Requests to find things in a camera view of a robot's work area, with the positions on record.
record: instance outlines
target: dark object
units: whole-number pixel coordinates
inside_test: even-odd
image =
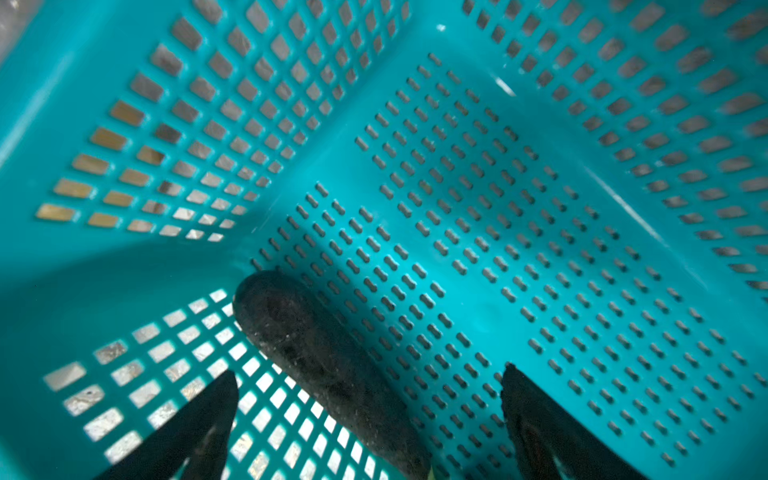
[[[406,404],[338,320],[301,283],[278,272],[246,278],[235,318],[258,349],[374,454],[411,480],[425,480],[429,454]]]
[[[181,480],[219,480],[239,398],[235,374],[227,370],[129,456],[96,479],[165,480],[189,458]]]
[[[575,480],[645,480],[511,363],[502,410],[525,480],[561,480],[554,457]]]

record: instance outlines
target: plastic basket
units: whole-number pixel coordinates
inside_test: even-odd
[[[96,475],[229,368],[229,478],[398,478],[238,331],[256,267],[337,313],[439,474],[518,475],[512,361],[649,478],[761,476],[766,15],[43,4],[0,71],[0,470]]]

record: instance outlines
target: teal plastic surface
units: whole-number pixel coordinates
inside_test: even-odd
[[[0,69],[0,472],[96,475],[230,368],[229,478],[399,478],[237,329],[237,284],[280,268],[439,475],[518,478],[511,361],[649,478],[762,477],[765,24],[726,0],[48,2]]]

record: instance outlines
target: grid pattern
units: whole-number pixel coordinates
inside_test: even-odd
[[[476,93],[488,88],[450,62],[429,54],[403,76],[352,138],[379,171],[367,182],[378,201],[350,205],[315,184],[254,265],[286,269],[336,309],[416,411],[438,471],[494,478],[514,467],[502,366],[442,306],[454,280],[419,262],[426,245],[523,322],[517,334],[574,408],[617,440],[642,439],[669,467],[749,406],[763,375],[669,281],[667,265],[646,260],[622,219],[583,195],[586,181],[541,157],[494,111],[498,99]],[[414,230],[390,230],[400,224],[392,215]]]
[[[191,3],[38,219],[220,242],[410,15],[390,0]]]
[[[713,260],[768,301],[765,8],[587,3],[462,0],[456,8],[610,154],[612,170],[636,178],[667,209],[661,215],[706,241]]]
[[[240,403],[224,478],[389,478],[391,467],[248,342],[224,290],[44,381],[114,464],[227,369],[236,373]]]

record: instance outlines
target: light through holes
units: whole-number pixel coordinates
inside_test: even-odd
[[[195,18],[192,21],[181,17],[170,26],[169,38],[161,38],[147,53],[149,67],[129,78],[128,90],[120,95],[120,99],[105,106],[105,119],[99,121],[103,126],[92,132],[89,143],[83,146],[83,153],[72,162],[71,168],[92,177],[85,181],[75,180],[71,170],[65,171],[57,183],[51,185],[52,197],[38,205],[35,217],[53,222],[81,223],[90,228],[160,234],[182,241],[226,240],[223,230],[236,226],[236,217],[247,213],[249,203],[259,197],[259,189],[271,185],[272,177],[281,173],[285,166],[282,162],[299,153],[311,132],[321,126],[322,119],[338,101],[343,100],[352,84],[365,75],[384,46],[396,36],[402,22],[409,19],[407,3],[401,0],[388,2],[388,7],[383,10],[379,10],[379,6],[374,8],[373,2],[356,7],[354,12],[343,8],[338,11],[331,9],[319,23],[315,18],[307,18],[298,12],[271,10],[271,6],[262,8],[260,2],[251,2],[243,12],[231,11],[227,16],[239,17],[244,25],[253,26],[261,33],[274,25],[281,25],[285,16],[290,29],[273,36],[268,45],[268,55],[261,55],[245,65],[242,60],[238,61],[237,55],[245,58],[257,40],[241,27],[227,31],[224,39],[228,44],[226,48],[218,48],[206,58],[190,56],[191,52],[199,50],[204,37],[218,38],[212,25],[218,24],[224,15],[223,9],[214,0],[195,0],[196,14],[202,15],[204,20]],[[318,5],[312,7],[313,12],[326,12],[320,0],[313,2],[313,5]],[[344,46],[346,40],[339,41],[350,33],[339,30],[339,26],[345,22],[345,25],[352,27],[349,22],[353,16],[365,19],[365,25],[361,26],[366,30],[364,45],[359,29],[351,31],[354,50]],[[307,32],[317,37],[316,41],[309,43],[323,44],[323,48],[317,48],[317,56],[312,49],[295,49],[297,41],[307,41]],[[326,41],[333,44],[331,51],[325,49]],[[335,58],[337,54],[344,55],[346,61],[329,84],[333,95],[324,94],[316,84],[301,86],[310,75],[316,77],[326,68],[326,59]],[[240,71],[251,71],[253,75],[246,75],[233,87],[214,81],[216,78],[234,78]],[[291,81],[277,82],[270,88],[253,77],[268,81],[275,77],[290,78]],[[159,102],[174,93],[175,87],[170,85],[175,84],[178,78],[186,79],[184,88],[194,98],[174,100],[167,107],[168,111],[164,111],[165,107],[161,108]],[[305,90],[309,99],[298,95]],[[135,98],[150,102],[141,103]],[[206,118],[207,115],[197,106],[199,101],[210,104],[213,110],[226,117],[224,120],[239,122],[240,126]],[[261,118],[240,122],[249,102],[261,106],[261,111],[274,120],[269,125],[276,127],[264,127],[267,122]],[[134,141],[134,131],[107,127],[107,115],[111,122],[130,127],[141,127],[148,115],[159,118],[161,122],[155,127],[154,136],[162,140],[161,143],[168,147],[180,147],[201,160],[207,160],[215,150],[220,158],[214,163],[223,170],[212,170],[208,165],[195,159],[188,160],[187,157],[182,161],[174,158],[177,166],[172,170],[173,174],[169,174],[169,170],[161,167],[167,161],[170,149],[162,145],[142,147],[136,160],[119,155],[117,153]],[[191,128],[199,122],[206,126],[205,135]],[[229,159],[237,157],[243,160],[238,161],[236,167],[236,162]],[[253,171],[254,175],[243,174],[244,169]],[[112,175],[121,183],[139,187],[140,190],[102,191],[100,184],[110,181]],[[211,181],[212,176],[219,178],[219,182],[226,182],[225,185],[229,185],[226,193],[235,199],[217,198],[219,184]],[[200,178],[205,180],[198,183],[196,179]],[[192,190],[198,190],[207,197],[190,197]],[[157,193],[172,195],[175,200],[162,198]],[[62,197],[86,201],[73,204],[62,200]],[[178,217],[160,217],[168,210],[174,212],[188,208],[184,199],[196,204],[191,209],[195,212],[192,217],[185,214],[179,223],[175,222]],[[141,209],[133,210],[130,208],[133,205]]]
[[[414,194],[409,198],[411,205],[420,205],[418,196]],[[395,243],[386,224],[380,223],[378,214],[366,207],[350,207],[322,184],[316,184],[314,191],[304,195],[296,212],[297,215],[277,227],[276,235],[268,242],[270,246],[263,249],[258,261],[278,262],[280,268],[293,272],[317,291],[321,301],[338,306],[336,315],[374,359],[382,362],[381,352],[396,351],[393,358],[398,359],[397,369],[382,368],[402,383],[406,395],[415,398],[415,392],[424,389],[433,389],[435,393],[431,395],[441,392],[443,382],[437,383],[437,369],[448,368],[445,356],[460,356],[457,348],[471,346],[465,334],[451,333],[454,324],[448,314],[440,310],[439,299],[447,294],[444,288],[429,281],[427,270],[412,260],[403,245]],[[301,233],[294,236],[292,232]],[[326,251],[323,245],[330,248]],[[444,347],[451,338],[459,347]],[[435,354],[437,363],[425,366],[425,375],[403,375],[404,370],[415,368],[411,359]],[[490,362],[482,354],[475,358],[477,362],[461,364],[465,372],[463,384],[469,388],[479,382],[478,391],[482,392],[482,396],[472,400],[475,407],[466,406],[469,411],[487,408],[498,394],[490,385],[483,387],[488,379],[481,382],[482,372]],[[447,409],[451,408],[450,398],[443,400]],[[487,436],[482,431],[475,435]]]
[[[318,426],[324,424],[332,434],[323,437],[323,450],[326,445],[335,448],[337,443],[344,448],[349,433],[334,428],[336,423],[319,404],[251,346],[234,327],[230,300],[224,290],[210,292],[162,320],[96,349],[96,362],[90,362],[96,367],[90,371],[82,363],[73,362],[47,374],[44,381],[105,458],[116,463],[141,444],[142,438],[134,430],[137,424],[145,422],[152,429],[160,428],[183,406],[177,399],[192,400],[229,366],[241,384],[230,450],[233,461],[240,462],[251,474],[263,472],[268,458],[279,461],[273,458],[271,449],[279,448],[290,436],[296,440],[282,455],[283,467],[300,470],[301,478],[311,478],[316,463],[302,459],[301,452],[312,448]],[[171,343],[172,351],[166,347]],[[160,377],[148,374],[143,367],[156,360],[161,362]],[[103,376],[101,370],[110,375]],[[114,406],[115,398],[104,394],[106,388],[114,387],[93,383],[95,378],[120,386],[130,408]],[[253,390],[242,385],[247,378],[253,379]],[[318,419],[310,415],[310,408]],[[263,445],[256,441],[262,433],[267,440]],[[264,448],[267,454],[260,452]],[[367,472],[373,472],[376,461],[362,446],[355,447],[355,456]]]

